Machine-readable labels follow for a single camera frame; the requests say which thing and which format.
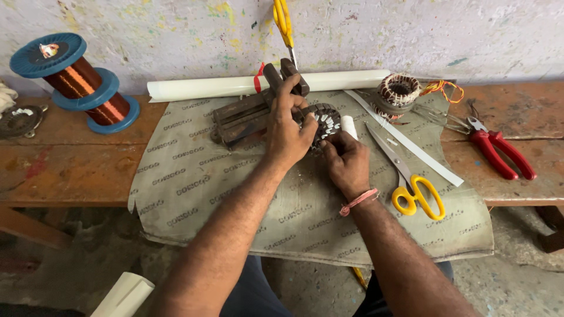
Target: pink thread bracelet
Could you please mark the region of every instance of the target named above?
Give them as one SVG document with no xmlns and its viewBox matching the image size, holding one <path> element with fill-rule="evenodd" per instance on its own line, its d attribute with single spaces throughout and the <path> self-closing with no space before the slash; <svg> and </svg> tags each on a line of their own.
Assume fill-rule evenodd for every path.
<svg viewBox="0 0 564 317">
<path fill-rule="evenodd" d="M 343 206 L 343 208 L 341 208 L 341 211 L 339 212 L 340 215 L 343 216 L 343 217 L 346 217 L 349 214 L 352 207 L 354 207 L 356 204 L 359 204 L 361 201 L 365 200 L 369 196 L 374 195 L 377 191 L 378 190 L 376 188 L 373 188 L 369 191 L 366 191 L 364 194 L 358 196 L 355 200 L 351 201 L 346 206 Z"/>
</svg>

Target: wooden workbench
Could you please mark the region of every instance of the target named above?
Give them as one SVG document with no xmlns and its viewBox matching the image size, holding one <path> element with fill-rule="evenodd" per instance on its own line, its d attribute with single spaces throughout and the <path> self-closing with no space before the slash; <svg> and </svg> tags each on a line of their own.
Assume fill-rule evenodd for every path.
<svg viewBox="0 0 564 317">
<path fill-rule="evenodd" d="M 564 82 L 464 89 L 484 125 L 512 140 L 538 177 L 503 179 L 468 136 L 445 129 L 441 142 L 452 169 L 489 206 L 564 205 Z M 18 105 L 50 108 L 34 138 L 0 140 L 0 206 L 126 206 L 138 162 L 168 104 L 136 99 L 139 118 L 112 135 L 93 133 L 83 112 L 64 111 L 49 98 L 18 99 Z M 450 114 L 470 115 L 466 100 L 451 105 Z"/>
</svg>

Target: yellow scissors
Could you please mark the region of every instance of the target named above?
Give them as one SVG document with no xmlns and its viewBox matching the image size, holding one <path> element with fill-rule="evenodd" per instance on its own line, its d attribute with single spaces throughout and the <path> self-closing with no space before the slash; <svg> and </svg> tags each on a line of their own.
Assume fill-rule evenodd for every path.
<svg viewBox="0 0 564 317">
<path fill-rule="evenodd" d="M 376 134 L 374 129 L 368 124 L 366 124 L 366 128 L 368 128 L 368 132 L 370 132 L 370 135 L 372 136 L 374 141 L 378 143 L 378 145 L 380 146 L 382 151 L 384 151 L 384 153 L 388 156 L 390 161 L 394 163 L 395 169 L 398 171 L 399 187 L 396 188 L 395 191 L 391 194 L 391 203 L 394 205 L 394 207 L 404 215 L 414 215 L 415 211 L 417 211 L 417 206 L 415 205 L 415 201 L 418 200 L 419 204 L 421 204 L 421 207 L 423 208 L 423 211 L 427 214 L 427 216 L 429 216 L 429 218 L 435 221 L 443 219 L 444 218 L 443 201 L 440 199 L 439 193 L 437 193 L 437 190 L 435 189 L 433 184 L 431 184 L 431 182 L 429 182 L 424 177 L 421 177 L 416 174 L 411 174 L 407 165 L 394 152 L 394 150 L 392 150 L 386 144 L 386 142 L 382 140 L 382 138 L 380 138 L 378 134 Z M 435 198 L 437 205 L 439 206 L 439 212 L 440 212 L 439 215 L 433 213 L 431 207 L 429 206 L 429 204 L 423 197 L 423 194 L 419 190 L 417 186 L 417 182 L 423 183 L 425 187 L 429 189 L 432 196 Z M 411 189 L 411 191 L 415 193 L 415 195 L 412 196 L 409 193 L 409 191 L 406 189 L 406 186 L 408 186 Z M 398 199 L 400 197 L 403 197 L 405 198 L 405 200 L 407 200 L 408 203 L 407 208 L 403 208 L 399 205 Z"/>
<path fill-rule="evenodd" d="M 290 22 L 290 12 L 288 12 L 288 6 L 286 5 L 286 0 L 274 0 L 274 22 L 280 30 L 284 44 L 290 51 L 290 59 L 296 69 L 298 69 L 298 63 L 296 62 L 296 55 L 294 54 L 294 39 L 292 38 L 292 23 Z"/>
</svg>

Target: paint-splattered wall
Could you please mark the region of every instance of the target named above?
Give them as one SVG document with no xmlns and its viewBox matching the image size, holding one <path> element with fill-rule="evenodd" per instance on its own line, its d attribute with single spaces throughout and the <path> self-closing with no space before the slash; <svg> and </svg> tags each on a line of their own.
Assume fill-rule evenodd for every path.
<svg viewBox="0 0 564 317">
<path fill-rule="evenodd" d="M 287 0 L 301 72 L 387 68 L 462 83 L 564 76 L 561 0 Z M 86 39 L 86 59 L 120 91 L 146 82 L 248 76 L 287 57 L 269 0 L 0 0 L 0 76 L 23 94 L 10 56 L 49 33 Z"/>
</svg>

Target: concrete floor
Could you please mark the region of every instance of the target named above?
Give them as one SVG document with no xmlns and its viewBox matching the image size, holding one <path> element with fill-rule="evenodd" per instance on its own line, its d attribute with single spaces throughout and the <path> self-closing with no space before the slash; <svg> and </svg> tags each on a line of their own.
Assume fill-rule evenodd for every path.
<svg viewBox="0 0 564 317">
<path fill-rule="evenodd" d="M 563 316 L 564 254 L 545 254 L 536 246 L 538 232 L 552 231 L 532 208 L 495 208 L 492 221 L 496 254 L 453 261 L 455 284 L 484 316 Z M 65 251 L 0 236 L 0 256 L 42 261 L 33 274 L 0 274 L 0 302 L 90 315 L 124 271 L 158 285 L 180 249 L 140 237 L 139 221 L 123 209 L 73 212 L 66 230 L 76 237 Z M 263 258 L 263 268 L 295 316 L 351 316 L 364 298 L 347 267 Z M 135 316 L 147 316 L 151 299 Z"/>
</svg>

